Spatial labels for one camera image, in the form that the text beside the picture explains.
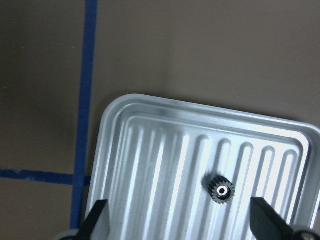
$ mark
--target metal tray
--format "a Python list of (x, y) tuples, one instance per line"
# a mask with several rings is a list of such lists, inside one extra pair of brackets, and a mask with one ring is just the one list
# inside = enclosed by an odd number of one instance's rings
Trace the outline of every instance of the metal tray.
[[(289, 224), (313, 227), (319, 206), (320, 130), (212, 106), (130, 94), (104, 112), (87, 213), (109, 200), (109, 240), (251, 240), (251, 196)], [(203, 187), (235, 185), (227, 204)]]

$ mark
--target gear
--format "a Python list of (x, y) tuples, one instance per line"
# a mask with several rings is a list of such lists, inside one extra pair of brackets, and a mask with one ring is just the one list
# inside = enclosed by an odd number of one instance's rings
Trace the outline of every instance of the gear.
[(218, 204), (225, 204), (235, 195), (235, 186), (224, 176), (216, 176), (208, 185), (211, 198)]

